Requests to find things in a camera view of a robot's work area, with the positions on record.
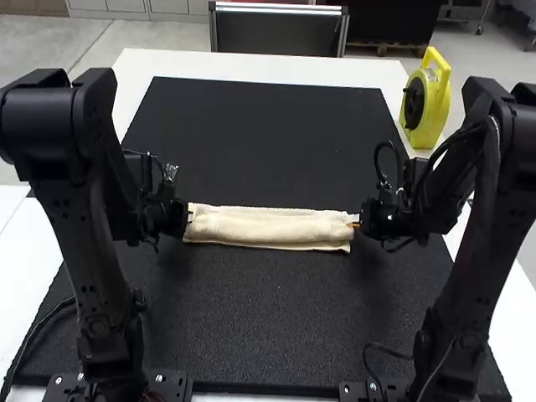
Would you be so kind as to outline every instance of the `yellow cable reel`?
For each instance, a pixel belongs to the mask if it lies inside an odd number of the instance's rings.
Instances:
[[[429,67],[433,61],[436,69]],[[451,106],[451,67],[429,46],[420,69],[404,88],[399,121],[413,148],[431,149],[443,131]]]

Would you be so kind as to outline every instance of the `mounting plate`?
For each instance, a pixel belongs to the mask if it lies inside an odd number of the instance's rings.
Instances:
[[[166,402],[191,402],[193,380],[184,371],[145,370],[147,392],[162,396]],[[82,373],[61,373],[52,376],[43,402],[77,402],[87,387]]]
[[[385,398],[379,386],[371,378],[366,383],[350,383],[343,381],[338,386],[339,402],[406,402],[409,382],[404,379],[380,379],[384,388]]]

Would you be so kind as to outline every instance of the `towel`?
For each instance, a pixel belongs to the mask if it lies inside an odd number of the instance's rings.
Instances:
[[[186,243],[350,252],[354,215],[343,211],[188,204]]]

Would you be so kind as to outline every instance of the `cabinet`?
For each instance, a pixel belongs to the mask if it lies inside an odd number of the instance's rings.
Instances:
[[[39,0],[39,8],[44,11],[65,11],[65,0]]]
[[[37,10],[37,4],[34,0],[10,0],[11,8],[17,10]]]
[[[209,15],[209,0],[188,0],[190,14]]]
[[[188,14],[188,0],[150,0],[153,13]]]
[[[145,12],[143,0],[106,0],[106,2],[110,11]]]
[[[75,10],[100,10],[106,11],[106,0],[69,0],[69,5]]]

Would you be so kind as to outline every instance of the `wire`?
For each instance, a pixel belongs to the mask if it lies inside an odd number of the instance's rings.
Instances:
[[[415,237],[410,237],[406,240],[404,240],[402,243],[398,243],[396,246],[394,247],[391,247],[391,248],[387,248],[385,247],[385,243],[387,243],[386,240],[382,240],[382,249],[384,249],[385,251],[387,251],[388,253],[390,254],[393,254],[393,253],[396,253],[397,251],[400,251],[402,250],[405,246],[407,245],[410,245],[411,243],[413,243],[414,241],[416,241],[416,238]]]
[[[54,316],[63,311],[65,308],[73,306],[74,304],[75,297],[67,297],[66,299],[60,301],[52,310],[50,310],[50,312],[48,312],[43,318],[41,318],[41,320],[37,322],[32,329],[30,329],[28,335],[26,335],[26,338],[23,341],[21,348],[18,351],[18,355],[13,360],[13,364],[11,365],[6,374],[2,386],[2,391],[0,391],[0,402],[5,402],[8,398],[9,391],[11,390],[11,386],[13,385],[13,379],[15,378],[18,366],[20,365],[20,362],[22,361],[28,346],[35,340],[35,338],[39,335],[41,329],[48,321],[50,321]]]
[[[388,140],[379,143],[374,149],[374,168],[376,169],[376,176],[378,177],[379,185],[386,190],[390,190],[393,187],[393,184],[387,179],[387,175],[379,166],[379,153],[384,148],[389,148],[394,153],[394,159],[396,161],[396,196],[398,199],[398,207],[401,212],[409,213],[410,210],[406,206],[405,195],[404,195],[404,164],[402,163],[402,157],[397,147],[394,146],[393,142]]]
[[[384,398],[384,386],[382,385],[382,382],[380,381],[378,375],[370,368],[369,362],[367,361],[367,351],[369,349],[377,350],[378,352],[386,353],[389,356],[392,356],[394,358],[401,358],[403,360],[413,360],[413,355],[397,352],[396,350],[387,348],[386,346],[377,342],[370,342],[365,345],[365,347],[363,348],[363,365],[365,366],[365,370],[367,371],[368,375],[370,375],[370,377],[372,377],[372,379],[378,385],[379,392],[382,395],[382,399],[383,399]]]
[[[454,144],[469,139],[471,136],[474,136],[475,134],[480,132],[482,128],[482,123],[476,123],[467,127],[461,127],[436,148],[436,150],[430,155],[428,163],[426,164],[421,175],[419,176],[419,179],[415,186],[415,196],[420,193],[426,178],[434,170],[434,165],[436,164],[437,160]]]
[[[379,166],[379,153],[384,148],[389,148],[394,152],[394,157],[396,159],[396,186],[398,188],[402,185],[402,172],[403,172],[402,159],[400,158],[399,150],[394,146],[393,142],[390,140],[379,143],[374,149],[374,168],[376,169],[376,176],[378,177],[379,183],[384,188],[391,188],[391,183],[387,179],[387,175]]]
[[[166,402],[164,397],[161,396],[158,392],[147,391],[147,395],[149,396],[149,398],[151,398],[151,400],[152,400],[152,397],[154,397],[154,399],[156,399],[158,402]]]
[[[419,397],[417,398],[417,400],[415,402],[420,402],[420,400],[424,396],[425,391],[428,388],[428,385],[430,384],[431,380],[436,376],[437,372],[443,366],[443,363],[445,362],[446,358],[449,356],[449,353],[451,352],[452,346],[454,345],[454,342],[456,341],[456,339],[457,339],[457,336],[455,336],[452,339],[451,344],[449,345],[449,347],[445,351],[445,354],[443,355],[443,357],[441,358],[441,360],[439,361],[437,366],[435,366],[434,371],[431,372],[430,376],[428,376],[428,379],[425,381],[425,384],[420,389]]]
[[[128,148],[123,148],[123,151],[127,153],[133,153],[135,155],[149,156],[151,158],[151,162],[157,165],[158,170],[160,170],[161,181],[162,183],[164,183],[164,180],[166,179],[166,171],[164,169],[164,165],[162,164],[162,162],[158,160],[158,156],[152,155],[150,152],[139,152],[139,151],[135,151],[133,149],[128,149]]]

